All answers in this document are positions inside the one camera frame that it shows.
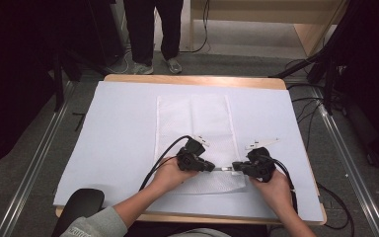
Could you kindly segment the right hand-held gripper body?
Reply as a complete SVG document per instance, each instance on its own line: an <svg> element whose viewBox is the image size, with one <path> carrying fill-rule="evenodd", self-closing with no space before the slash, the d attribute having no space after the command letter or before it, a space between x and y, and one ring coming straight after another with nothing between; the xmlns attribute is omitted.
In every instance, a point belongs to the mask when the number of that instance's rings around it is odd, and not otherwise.
<svg viewBox="0 0 379 237"><path fill-rule="evenodd" d="M253 143L246 145L245 149L248 150L247 158L249 162L243 169L243 173L267 183L272 177L275 165L266 147L278 141L278 138L270 138L255 140Z"/></svg>

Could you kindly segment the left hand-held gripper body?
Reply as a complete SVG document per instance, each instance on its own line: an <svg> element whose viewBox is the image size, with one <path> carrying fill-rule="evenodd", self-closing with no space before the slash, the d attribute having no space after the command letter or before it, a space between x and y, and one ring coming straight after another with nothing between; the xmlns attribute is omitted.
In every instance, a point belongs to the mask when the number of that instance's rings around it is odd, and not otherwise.
<svg viewBox="0 0 379 237"><path fill-rule="evenodd" d="M179 168L182 171L209 171L210 163L200 158L205 151L203 145L190 136L186 136L186 139L188 141L176 156Z"/></svg>

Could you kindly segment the white towel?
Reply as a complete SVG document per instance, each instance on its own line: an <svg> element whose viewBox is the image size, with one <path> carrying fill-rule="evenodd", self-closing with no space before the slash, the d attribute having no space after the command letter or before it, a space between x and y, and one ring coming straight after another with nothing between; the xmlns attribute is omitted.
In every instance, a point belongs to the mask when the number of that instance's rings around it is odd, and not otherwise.
<svg viewBox="0 0 379 237"><path fill-rule="evenodd" d="M189 135L205 147L201 157L215 165L174 189L178 195L233 192L245 176L229 168L240 159L228 100L223 95L168 95L157 99L155 156L176 155Z"/></svg>

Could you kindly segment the person's left hand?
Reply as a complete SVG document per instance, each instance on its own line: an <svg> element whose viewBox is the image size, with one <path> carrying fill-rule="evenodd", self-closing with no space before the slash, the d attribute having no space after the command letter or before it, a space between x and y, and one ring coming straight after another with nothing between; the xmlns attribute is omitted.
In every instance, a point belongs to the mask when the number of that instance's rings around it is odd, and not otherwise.
<svg viewBox="0 0 379 237"><path fill-rule="evenodd" d="M155 172L148 190L161 196L197 175L197 171L182 171L176 157L164 158Z"/></svg>

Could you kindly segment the person's right hand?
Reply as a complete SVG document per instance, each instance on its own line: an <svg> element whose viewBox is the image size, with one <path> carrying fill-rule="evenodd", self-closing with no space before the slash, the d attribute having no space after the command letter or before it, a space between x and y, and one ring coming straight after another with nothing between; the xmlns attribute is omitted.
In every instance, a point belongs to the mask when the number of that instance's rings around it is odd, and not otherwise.
<svg viewBox="0 0 379 237"><path fill-rule="evenodd" d="M278 170L273 172L267 183L256 178L250 178L250 182L259 190L265 203L277 216L293 210L288 180Z"/></svg>

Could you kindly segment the grey shirt front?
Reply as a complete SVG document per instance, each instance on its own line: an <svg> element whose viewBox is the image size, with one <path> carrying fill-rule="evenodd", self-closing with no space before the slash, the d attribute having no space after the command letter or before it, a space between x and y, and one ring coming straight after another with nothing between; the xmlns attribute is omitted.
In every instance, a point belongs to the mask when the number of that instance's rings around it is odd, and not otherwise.
<svg viewBox="0 0 379 237"><path fill-rule="evenodd" d="M195 228L169 237L231 237L230 235L210 228Z"/></svg>

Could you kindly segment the black metal stand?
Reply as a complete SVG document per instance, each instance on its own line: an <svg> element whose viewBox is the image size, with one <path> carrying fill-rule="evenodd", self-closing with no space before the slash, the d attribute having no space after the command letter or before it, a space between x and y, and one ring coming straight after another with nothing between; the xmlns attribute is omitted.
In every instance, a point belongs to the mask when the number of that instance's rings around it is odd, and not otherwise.
<svg viewBox="0 0 379 237"><path fill-rule="evenodd" d="M301 59L298 63L282 72L270 75L270 78L283 79L310 64L313 64L313 67L307 76L307 80L311 84L317 84L321 79L325 80L323 105L327 113L331 116L333 114L332 93L334 90L334 84L339 77L337 55L335 53L322 49L310 57Z"/></svg>
<svg viewBox="0 0 379 237"><path fill-rule="evenodd" d="M101 74L103 77L110 74L107 69L91 62L79 53L71 49L59 49L56 50L52 58L53 62L53 73L54 73L54 93L55 93L55 108L56 112L61 110L61 107L65 101L63 82L62 82L62 71L65 71L68 78L72 81L78 81L81 77L81 72L76 65L77 62L85 64L95 72Z"/></svg>

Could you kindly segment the grey sleeve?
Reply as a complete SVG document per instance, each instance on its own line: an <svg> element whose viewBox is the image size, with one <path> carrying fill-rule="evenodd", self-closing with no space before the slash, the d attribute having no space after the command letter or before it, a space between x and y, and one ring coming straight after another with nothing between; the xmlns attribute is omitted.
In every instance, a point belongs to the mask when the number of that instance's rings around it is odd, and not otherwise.
<svg viewBox="0 0 379 237"><path fill-rule="evenodd" d="M128 228L112 208L75 219L59 237L123 237Z"/></svg>

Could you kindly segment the dark curtain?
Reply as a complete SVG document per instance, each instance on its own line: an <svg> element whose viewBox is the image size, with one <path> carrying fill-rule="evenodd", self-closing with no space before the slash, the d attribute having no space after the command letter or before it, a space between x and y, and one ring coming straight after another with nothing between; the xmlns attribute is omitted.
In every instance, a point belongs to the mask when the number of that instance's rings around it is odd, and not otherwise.
<svg viewBox="0 0 379 237"><path fill-rule="evenodd" d="M349 0L334 34L335 80L346 117L379 167L379 0Z"/></svg>
<svg viewBox="0 0 379 237"><path fill-rule="evenodd" d="M0 159L51 97L53 54L69 49L81 0L0 0Z"/></svg>

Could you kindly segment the black cabinet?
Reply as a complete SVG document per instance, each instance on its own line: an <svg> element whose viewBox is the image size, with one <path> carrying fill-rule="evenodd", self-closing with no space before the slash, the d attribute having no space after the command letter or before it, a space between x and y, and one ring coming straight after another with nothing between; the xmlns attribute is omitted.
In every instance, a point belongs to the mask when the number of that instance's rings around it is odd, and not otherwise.
<svg viewBox="0 0 379 237"><path fill-rule="evenodd" d="M110 0L88 0L91 12L89 30L93 59L109 66L124 56L124 47L114 21Z"/></svg>

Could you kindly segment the light wooden shelf unit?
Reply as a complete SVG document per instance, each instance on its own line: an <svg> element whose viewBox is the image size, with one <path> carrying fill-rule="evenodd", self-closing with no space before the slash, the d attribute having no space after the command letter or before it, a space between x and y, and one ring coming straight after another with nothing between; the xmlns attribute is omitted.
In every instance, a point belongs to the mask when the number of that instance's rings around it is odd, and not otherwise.
<svg viewBox="0 0 379 237"><path fill-rule="evenodd" d="M349 0L209 0L208 20L293 24L307 56L318 51Z"/></svg>

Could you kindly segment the metal floor rail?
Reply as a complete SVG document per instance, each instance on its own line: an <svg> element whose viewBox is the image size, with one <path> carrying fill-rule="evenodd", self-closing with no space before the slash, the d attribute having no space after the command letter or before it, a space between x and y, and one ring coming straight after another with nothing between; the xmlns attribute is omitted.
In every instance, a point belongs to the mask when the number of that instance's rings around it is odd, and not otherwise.
<svg viewBox="0 0 379 237"><path fill-rule="evenodd" d="M29 198L32 188L38 178L42 164L46 158L51 143L55 137L56 132L64 118L69 101L76 89L77 84L74 82L67 82L62 91L65 100L62 102L57 112L52 113L49 125L40 139L38 148L31 160L31 163L19 184L17 191L11 198L9 206L5 215L0 223L0 237L11 237L12 232L18 222L18 219L24 209L24 206Z"/></svg>
<svg viewBox="0 0 379 237"><path fill-rule="evenodd" d="M367 189L357 166L354 164L353 157L341 136L334 118L324 105L319 105L318 109L369 227L374 237L379 237L379 208Z"/></svg>

